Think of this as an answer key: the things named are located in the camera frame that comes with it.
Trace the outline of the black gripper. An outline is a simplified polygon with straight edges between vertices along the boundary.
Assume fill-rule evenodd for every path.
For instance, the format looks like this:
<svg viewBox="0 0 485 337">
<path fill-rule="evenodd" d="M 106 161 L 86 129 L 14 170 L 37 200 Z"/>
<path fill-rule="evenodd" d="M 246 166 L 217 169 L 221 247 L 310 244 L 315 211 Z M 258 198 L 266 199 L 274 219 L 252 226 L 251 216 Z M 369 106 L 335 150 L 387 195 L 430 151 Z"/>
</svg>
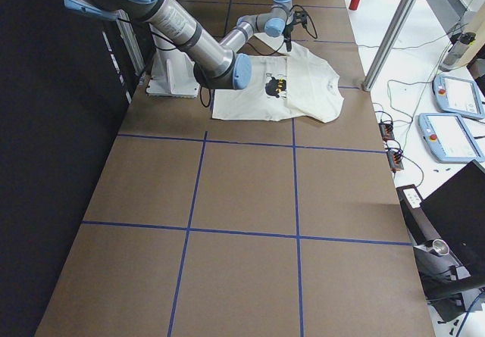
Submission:
<svg viewBox="0 0 485 337">
<path fill-rule="evenodd" d="M 283 31 L 283 43 L 286 46 L 287 52 L 292 51 L 292 31 L 293 31 L 293 25 L 286 25 Z"/>
</svg>

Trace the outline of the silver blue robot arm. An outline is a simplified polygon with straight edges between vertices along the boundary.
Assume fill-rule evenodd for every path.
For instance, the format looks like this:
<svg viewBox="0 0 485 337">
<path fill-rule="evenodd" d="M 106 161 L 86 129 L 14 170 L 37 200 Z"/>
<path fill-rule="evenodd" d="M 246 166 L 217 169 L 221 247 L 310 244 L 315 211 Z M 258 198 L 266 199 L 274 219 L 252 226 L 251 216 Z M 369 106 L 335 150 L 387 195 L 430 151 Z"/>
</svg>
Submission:
<svg viewBox="0 0 485 337">
<path fill-rule="evenodd" d="M 293 22 L 293 0 L 273 0 L 268 13 L 246 15 L 217 41 L 176 0 L 64 0 L 65 8 L 79 14 L 114 21 L 123 10 L 164 34 L 175 49 L 194 63 L 197 82 L 208 89 L 241 90 L 252 77 L 252 63 L 239 50 L 256 33 L 277 38 Z"/>
</svg>

